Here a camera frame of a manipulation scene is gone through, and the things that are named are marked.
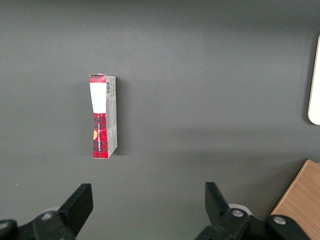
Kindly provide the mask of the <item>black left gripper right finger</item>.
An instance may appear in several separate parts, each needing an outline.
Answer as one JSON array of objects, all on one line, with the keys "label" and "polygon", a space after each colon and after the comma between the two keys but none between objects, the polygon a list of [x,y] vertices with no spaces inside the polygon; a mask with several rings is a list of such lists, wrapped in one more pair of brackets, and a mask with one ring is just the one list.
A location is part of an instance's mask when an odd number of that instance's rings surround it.
[{"label": "black left gripper right finger", "polygon": [[205,183],[205,209],[211,225],[197,240],[308,240],[292,218],[268,215],[261,221],[238,207],[230,207],[215,182]]}]

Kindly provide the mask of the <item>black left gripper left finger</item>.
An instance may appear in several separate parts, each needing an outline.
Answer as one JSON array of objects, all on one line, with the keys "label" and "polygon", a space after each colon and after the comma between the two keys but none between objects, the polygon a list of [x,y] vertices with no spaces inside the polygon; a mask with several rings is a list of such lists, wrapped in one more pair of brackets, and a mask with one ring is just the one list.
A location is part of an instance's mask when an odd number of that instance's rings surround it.
[{"label": "black left gripper left finger", "polygon": [[75,240],[93,210],[90,183],[81,184],[58,208],[48,210],[18,226],[13,219],[0,221],[2,240]]}]

